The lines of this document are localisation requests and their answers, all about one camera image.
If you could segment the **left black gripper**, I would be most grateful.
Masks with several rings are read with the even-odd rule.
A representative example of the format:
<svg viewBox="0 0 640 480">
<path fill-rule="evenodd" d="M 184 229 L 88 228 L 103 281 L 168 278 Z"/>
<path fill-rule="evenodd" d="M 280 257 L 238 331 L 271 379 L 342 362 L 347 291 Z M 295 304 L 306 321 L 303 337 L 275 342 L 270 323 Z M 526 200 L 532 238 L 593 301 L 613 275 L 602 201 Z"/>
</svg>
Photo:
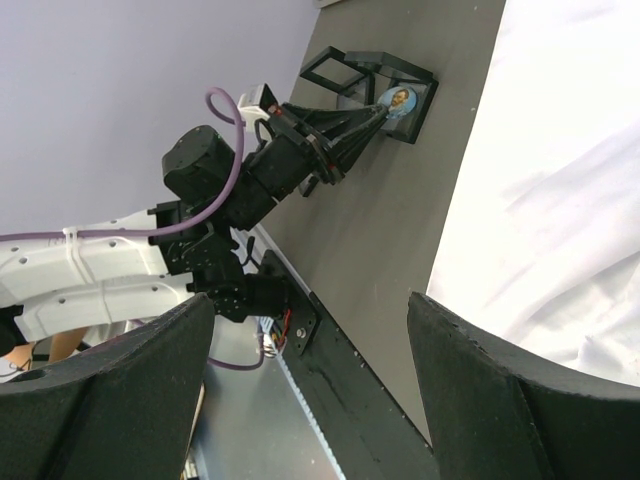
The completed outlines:
<svg viewBox="0 0 640 480">
<path fill-rule="evenodd" d="M 387 122 L 381 104 L 321 110 L 290 103 L 267 108 L 272 139 L 245 158 L 239 178 L 221 207 L 237 230 L 250 230 L 309 176 L 333 184 L 347 173 Z"/>
</svg>

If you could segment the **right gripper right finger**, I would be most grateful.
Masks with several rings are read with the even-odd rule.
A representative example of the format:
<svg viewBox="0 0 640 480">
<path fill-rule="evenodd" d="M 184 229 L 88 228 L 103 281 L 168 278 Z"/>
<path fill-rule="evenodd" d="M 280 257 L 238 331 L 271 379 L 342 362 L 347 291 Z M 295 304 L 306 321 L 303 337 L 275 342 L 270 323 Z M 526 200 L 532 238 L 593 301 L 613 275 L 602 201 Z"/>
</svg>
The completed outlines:
<svg viewBox="0 0 640 480">
<path fill-rule="evenodd" d="M 407 326 L 442 478 L 638 478 L 637 387 L 546 360 L 421 293 Z"/>
</svg>

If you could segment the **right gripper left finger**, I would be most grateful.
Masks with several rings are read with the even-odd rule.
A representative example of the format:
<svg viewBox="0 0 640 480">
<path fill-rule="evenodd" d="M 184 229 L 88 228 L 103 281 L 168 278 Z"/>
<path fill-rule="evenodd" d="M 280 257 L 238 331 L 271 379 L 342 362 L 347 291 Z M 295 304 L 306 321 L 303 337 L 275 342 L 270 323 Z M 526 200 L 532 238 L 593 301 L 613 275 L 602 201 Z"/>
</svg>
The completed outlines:
<svg viewBox="0 0 640 480">
<path fill-rule="evenodd" d="M 4 479 L 177 479 L 213 333 L 199 294 L 1 386 Z"/>
</svg>

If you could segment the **round clear blue brooch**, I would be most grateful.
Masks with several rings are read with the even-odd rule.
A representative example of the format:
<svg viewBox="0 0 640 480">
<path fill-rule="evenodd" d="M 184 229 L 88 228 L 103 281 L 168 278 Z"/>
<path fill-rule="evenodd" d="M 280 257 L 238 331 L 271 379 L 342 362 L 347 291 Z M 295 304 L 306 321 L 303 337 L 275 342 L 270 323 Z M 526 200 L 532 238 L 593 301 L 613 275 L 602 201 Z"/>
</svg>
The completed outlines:
<svg viewBox="0 0 640 480">
<path fill-rule="evenodd" d="M 377 103 L 387 109 L 388 119 L 399 119 L 409 115 L 416 107 L 417 93 L 410 87 L 397 86 L 386 90 Z"/>
</svg>

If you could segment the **white shirt garment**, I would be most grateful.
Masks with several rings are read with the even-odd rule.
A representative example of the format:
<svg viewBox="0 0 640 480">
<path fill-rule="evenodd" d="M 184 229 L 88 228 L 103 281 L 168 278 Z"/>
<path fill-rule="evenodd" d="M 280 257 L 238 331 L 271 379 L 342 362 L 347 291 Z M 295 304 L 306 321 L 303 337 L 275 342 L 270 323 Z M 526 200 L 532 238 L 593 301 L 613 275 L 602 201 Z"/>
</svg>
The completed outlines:
<svg viewBox="0 0 640 480">
<path fill-rule="evenodd" d="M 509 1 L 427 294 L 597 377 L 639 381 L 639 5 Z"/>
</svg>

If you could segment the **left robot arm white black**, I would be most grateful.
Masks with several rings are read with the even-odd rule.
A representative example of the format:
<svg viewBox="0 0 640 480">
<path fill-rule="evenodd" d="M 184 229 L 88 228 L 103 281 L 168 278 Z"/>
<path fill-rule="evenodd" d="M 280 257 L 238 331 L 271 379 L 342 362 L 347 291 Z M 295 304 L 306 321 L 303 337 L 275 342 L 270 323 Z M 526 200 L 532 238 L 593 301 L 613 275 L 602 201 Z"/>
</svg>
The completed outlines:
<svg viewBox="0 0 640 480">
<path fill-rule="evenodd" d="M 155 317 L 203 293 L 219 315 L 281 317 L 291 284 L 248 273 L 234 240 L 308 177 L 343 177 L 386 120 L 381 105 L 318 110 L 270 102 L 258 149 L 237 162 L 211 126 L 184 134 L 163 157 L 175 200 L 57 238 L 1 244 L 1 349 L 69 330 Z"/>
</svg>

